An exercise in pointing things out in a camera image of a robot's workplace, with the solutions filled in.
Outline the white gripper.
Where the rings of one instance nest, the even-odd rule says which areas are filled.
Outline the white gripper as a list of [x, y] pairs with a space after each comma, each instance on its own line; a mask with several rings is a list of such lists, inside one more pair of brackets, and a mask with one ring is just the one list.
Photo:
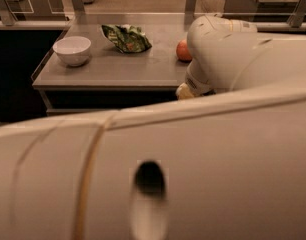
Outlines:
[[179, 100], [191, 99], [195, 96], [203, 96], [211, 90], [211, 85], [206, 73], [202, 70], [199, 62], [193, 59], [187, 67], [185, 83], [176, 90]]

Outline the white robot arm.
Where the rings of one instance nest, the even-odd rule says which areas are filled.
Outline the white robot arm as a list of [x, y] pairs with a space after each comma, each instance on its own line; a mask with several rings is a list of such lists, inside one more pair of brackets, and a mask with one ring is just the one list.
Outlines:
[[0, 127], [0, 240], [306, 240], [306, 35], [188, 45], [187, 100]]

